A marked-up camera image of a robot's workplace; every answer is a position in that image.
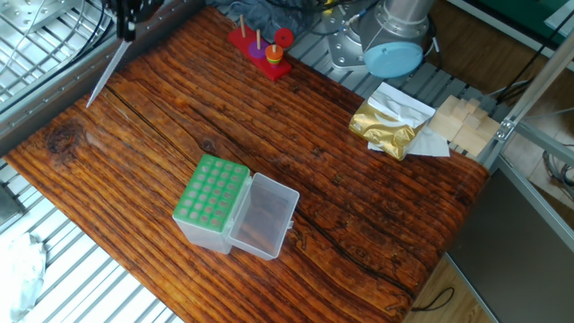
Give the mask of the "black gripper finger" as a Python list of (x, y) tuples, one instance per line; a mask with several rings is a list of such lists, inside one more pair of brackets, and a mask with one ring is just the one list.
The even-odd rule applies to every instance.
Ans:
[(135, 40), (135, 25), (150, 20), (164, 0), (128, 0), (126, 2), (126, 40)]
[(106, 0), (105, 8), (116, 17), (116, 34), (119, 39), (126, 39), (126, 0)]

